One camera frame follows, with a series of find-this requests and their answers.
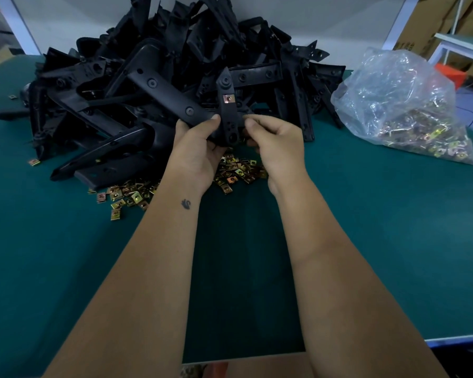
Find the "heap of brass clip nuts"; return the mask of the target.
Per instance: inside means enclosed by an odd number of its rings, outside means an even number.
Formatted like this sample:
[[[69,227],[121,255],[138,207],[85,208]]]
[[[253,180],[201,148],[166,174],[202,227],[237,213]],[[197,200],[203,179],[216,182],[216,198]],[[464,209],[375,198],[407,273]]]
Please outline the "heap of brass clip nuts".
[[[225,195],[233,192],[234,185],[241,181],[247,185],[258,179],[268,179],[266,168],[257,160],[236,157],[226,153],[221,157],[213,178],[215,184]],[[150,181],[145,178],[127,180],[121,184],[112,185],[105,190],[88,189],[88,195],[94,195],[98,204],[109,203],[111,221],[122,218],[124,207],[139,207],[146,211],[152,198],[157,194],[161,179]]]

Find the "person's right forearm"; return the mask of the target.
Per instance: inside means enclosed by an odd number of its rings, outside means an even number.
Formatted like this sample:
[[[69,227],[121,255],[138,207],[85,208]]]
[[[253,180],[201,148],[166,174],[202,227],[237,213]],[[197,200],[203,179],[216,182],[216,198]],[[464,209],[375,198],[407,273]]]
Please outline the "person's right forearm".
[[[305,170],[269,172],[317,378],[449,378]]]

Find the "person's left forearm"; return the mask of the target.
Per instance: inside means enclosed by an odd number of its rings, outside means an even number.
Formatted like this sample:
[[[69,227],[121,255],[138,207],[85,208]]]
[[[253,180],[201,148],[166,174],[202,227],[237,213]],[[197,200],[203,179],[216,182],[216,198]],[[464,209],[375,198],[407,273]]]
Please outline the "person's left forearm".
[[[42,378],[178,378],[203,190],[165,176]]]

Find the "stack of cardboard boxes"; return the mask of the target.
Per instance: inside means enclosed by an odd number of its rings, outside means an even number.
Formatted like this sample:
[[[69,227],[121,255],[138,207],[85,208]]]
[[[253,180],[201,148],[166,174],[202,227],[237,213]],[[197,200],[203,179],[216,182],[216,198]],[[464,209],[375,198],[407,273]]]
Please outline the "stack of cardboard boxes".
[[[460,0],[419,0],[394,50],[409,50],[429,59],[440,41],[436,33],[473,37],[473,0],[464,0],[457,24]]]

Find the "person's left hand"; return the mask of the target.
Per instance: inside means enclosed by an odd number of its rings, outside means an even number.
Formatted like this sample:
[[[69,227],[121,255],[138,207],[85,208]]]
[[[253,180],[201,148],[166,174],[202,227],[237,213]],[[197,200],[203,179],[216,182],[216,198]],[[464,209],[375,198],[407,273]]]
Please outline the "person's left hand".
[[[225,147],[209,141],[209,136],[203,136],[203,122],[190,128],[183,120],[177,120],[161,187],[184,191],[192,202],[200,199],[212,184],[225,151]]]

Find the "clear plastic bag of clips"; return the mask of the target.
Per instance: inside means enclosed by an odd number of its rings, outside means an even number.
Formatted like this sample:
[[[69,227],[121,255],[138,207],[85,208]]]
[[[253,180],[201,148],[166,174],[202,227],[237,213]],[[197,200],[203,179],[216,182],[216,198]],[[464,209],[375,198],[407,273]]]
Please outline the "clear plastic bag of clips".
[[[369,47],[330,99],[345,127],[375,145],[473,165],[454,83],[407,50]]]

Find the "black plastic armrest bracket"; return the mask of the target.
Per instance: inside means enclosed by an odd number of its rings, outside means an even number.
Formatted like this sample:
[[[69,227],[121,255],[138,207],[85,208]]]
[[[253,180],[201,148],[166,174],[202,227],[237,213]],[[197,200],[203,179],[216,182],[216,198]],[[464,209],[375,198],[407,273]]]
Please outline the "black plastic armrest bracket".
[[[216,112],[204,109],[195,101],[176,89],[155,70],[144,70],[141,68],[129,71],[127,78],[147,94],[155,99],[162,107],[170,113],[183,120],[191,127],[209,120],[214,114],[219,114],[221,122],[218,130],[210,137],[213,142],[220,146],[233,147],[240,141],[240,131],[243,116],[238,112],[237,103],[225,104],[222,101],[223,94],[234,94],[233,79],[228,68],[224,68],[216,80],[217,102]]]

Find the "white metal frame post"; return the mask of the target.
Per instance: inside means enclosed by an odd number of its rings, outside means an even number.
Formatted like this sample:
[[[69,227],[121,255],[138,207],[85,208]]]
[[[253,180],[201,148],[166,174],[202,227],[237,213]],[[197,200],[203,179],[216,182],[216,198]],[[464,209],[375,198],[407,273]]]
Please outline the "white metal frame post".
[[[384,41],[382,46],[383,50],[394,49],[418,2],[419,0],[404,0],[404,3],[397,14],[392,28]]]
[[[13,0],[0,0],[0,12],[7,21],[24,53],[26,55],[40,56],[42,52],[35,43],[15,2]]]

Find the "white metal table frame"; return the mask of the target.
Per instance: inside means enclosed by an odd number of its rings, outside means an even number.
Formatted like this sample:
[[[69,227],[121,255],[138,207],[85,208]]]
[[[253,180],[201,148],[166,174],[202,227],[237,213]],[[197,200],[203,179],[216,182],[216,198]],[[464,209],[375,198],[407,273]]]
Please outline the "white metal table frame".
[[[438,63],[442,57],[446,57],[446,52],[453,52],[473,60],[472,36],[436,33],[434,37],[440,42],[433,54],[429,57],[429,63]]]

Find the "orange plastic stool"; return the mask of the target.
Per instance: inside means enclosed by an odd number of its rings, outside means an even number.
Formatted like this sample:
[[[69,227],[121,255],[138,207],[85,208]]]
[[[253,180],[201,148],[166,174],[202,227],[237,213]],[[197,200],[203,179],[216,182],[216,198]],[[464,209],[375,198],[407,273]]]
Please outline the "orange plastic stool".
[[[467,78],[466,72],[442,63],[435,64],[435,69],[454,83],[455,90],[458,90]]]

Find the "person's right hand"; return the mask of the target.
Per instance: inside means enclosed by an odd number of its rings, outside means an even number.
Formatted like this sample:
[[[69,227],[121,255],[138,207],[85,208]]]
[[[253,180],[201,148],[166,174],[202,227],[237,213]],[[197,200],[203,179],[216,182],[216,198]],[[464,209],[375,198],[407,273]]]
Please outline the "person's right hand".
[[[256,148],[268,172],[271,193],[277,200],[299,193],[311,183],[305,166],[305,148],[301,129],[284,120],[262,116],[272,133],[248,134],[248,145]]]

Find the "pile of black plastic brackets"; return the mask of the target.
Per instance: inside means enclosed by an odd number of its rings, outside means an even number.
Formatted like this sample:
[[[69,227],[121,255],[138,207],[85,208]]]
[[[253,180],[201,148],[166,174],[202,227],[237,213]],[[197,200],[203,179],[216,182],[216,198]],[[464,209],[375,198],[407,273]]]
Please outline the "pile of black plastic brackets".
[[[216,80],[228,68],[243,116],[239,143],[246,114],[290,121],[304,141],[314,141],[311,118],[322,110],[342,127],[330,99],[346,67],[321,64],[329,53],[316,41],[293,45],[262,17],[238,21],[231,0],[176,1],[171,11],[159,5],[151,18],[150,6],[151,0],[131,0],[106,34],[79,38],[69,54],[50,48],[37,64],[24,97],[37,159],[84,149],[55,168],[51,181],[76,177],[100,189],[160,177],[179,118],[127,78],[138,68],[157,71],[212,112]]]

